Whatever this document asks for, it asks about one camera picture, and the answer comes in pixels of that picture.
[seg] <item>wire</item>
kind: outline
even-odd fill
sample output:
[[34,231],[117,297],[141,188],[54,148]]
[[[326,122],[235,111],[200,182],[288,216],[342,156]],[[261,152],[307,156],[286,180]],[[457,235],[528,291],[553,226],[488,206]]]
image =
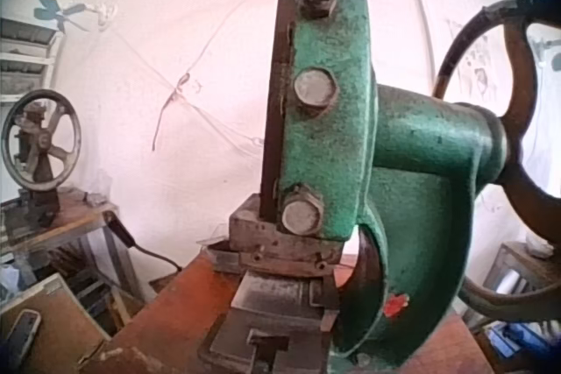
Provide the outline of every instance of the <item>wire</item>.
[[172,266],[175,267],[175,270],[177,272],[181,272],[183,270],[183,268],[181,266],[179,266],[178,264],[176,264],[171,258],[166,258],[165,256],[161,256],[158,253],[154,253],[153,251],[149,251],[143,247],[140,247],[138,244],[134,244],[133,247],[135,249],[137,249],[138,251],[140,251],[141,253],[144,253],[148,256],[152,256],[153,258],[158,258],[159,260],[163,260],[164,262],[168,262],[169,264],[171,264]]

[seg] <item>wooden table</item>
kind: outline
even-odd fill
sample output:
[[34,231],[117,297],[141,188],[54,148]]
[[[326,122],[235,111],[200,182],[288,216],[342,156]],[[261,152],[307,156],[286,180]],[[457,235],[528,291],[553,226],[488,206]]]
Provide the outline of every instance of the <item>wooden table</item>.
[[118,283],[126,292],[142,300],[142,293],[129,252],[124,244],[106,228],[103,219],[102,213],[104,211],[112,210],[117,213],[117,206],[106,202],[92,208],[83,198],[84,192],[82,190],[60,188],[60,212],[54,218],[51,226],[23,241],[3,243],[1,247],[2,255],[13,254],[15,266],[20,270],[26,285],[31,286],[37,282],[37,278],[30,264],[30,257],[35,253],[51,250],[66,243],[77,241],[88,263],[96,267],[96,259],[89,245],[88,233],[96,229],[103,229],[104,239],[107,243]]
[[[211,263],[199,255],[83,367],[82,373],[212,372],[199,361],[197,350],[217,316],[228,310],[238,280],[238,276],[214,272]],[[399,372],[485,374],[493,371],[465,324],[453,314],[443,320]]]

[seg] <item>spoked wheel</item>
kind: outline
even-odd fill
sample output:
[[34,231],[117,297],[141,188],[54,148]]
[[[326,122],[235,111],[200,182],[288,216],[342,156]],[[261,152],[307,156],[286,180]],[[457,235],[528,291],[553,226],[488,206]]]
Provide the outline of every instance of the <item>spoked wheel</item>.
[[[28,116],[32,111],[33,103],[38,100],[51,100],[56,104],[46,127],[42,127],[44,124]],[[53,145],[53,135],[60,119],[65,115],[70,118],[74,131],[74,145],[70,152]],[[17,126],[23,132],[22,135],[28,136],[30,140],[25,162],[18,164],[10,151],[10,132],[13,126]],[[53,190],[68,178],[78,160],[81,143],[82,132],[74,107],[66,97],[50,89],[32,91],[16,102],[2,128],[2,158],[6,170],[21,187],[36,192]],[[41,160],[48,159],[49,155],[60,160],[63,169],[51,180],[44,180],[45,177],[39,175],[41,167],[39,163]]]
[[[444,57],[433,96],[444,99],[454,69],[470,45],[485,32],[504,25],[513,87],[508,110],[501,117],[508,157],[496,181],[516,214],[536,234],[561,244],[561,199],[545,193],[522,166],[522,138],[536,109],[537,74],[526,31],[538,23],[561,28],[561,0],[505,0],[478,13],[452,42]],[[502,295],[465,278],[459,297],[477,312],[504,321],[540,321],[561,317],[561,282],[534,293]]]

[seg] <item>metal block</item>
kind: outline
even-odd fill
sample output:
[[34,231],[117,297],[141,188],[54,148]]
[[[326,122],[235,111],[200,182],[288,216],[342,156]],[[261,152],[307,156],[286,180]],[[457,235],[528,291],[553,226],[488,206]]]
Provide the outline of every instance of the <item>metal block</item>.
[[230,247],[240,263],[261,272],[322,277],[341,259],[343,243],[280,232],[259,219],[259,195],[252,194],[230,217]]

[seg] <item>wooden table top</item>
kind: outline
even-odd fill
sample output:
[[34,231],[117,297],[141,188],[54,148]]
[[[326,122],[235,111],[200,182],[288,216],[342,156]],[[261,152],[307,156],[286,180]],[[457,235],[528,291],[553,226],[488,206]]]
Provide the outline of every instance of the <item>wooden table top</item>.
[[105,225],[102,213],[117,212],[117,206],[106,202],[92,208],[84,200],[84,192],[77,188],[59,189],[60,212],[47,229],[16,244],[2,244],[2,254],[16,251],[49,249],[64,243],[71,236],[86,234]]
[[[239,277],[212,270],[199,255],[89,363],[84,374],[208,374],[197,350],[218,315],[228,311]],[[367,370],[354,370],[367,373]],[[493,373],[459,318],[444,318],[430,339],[399,370],[413,373]]]

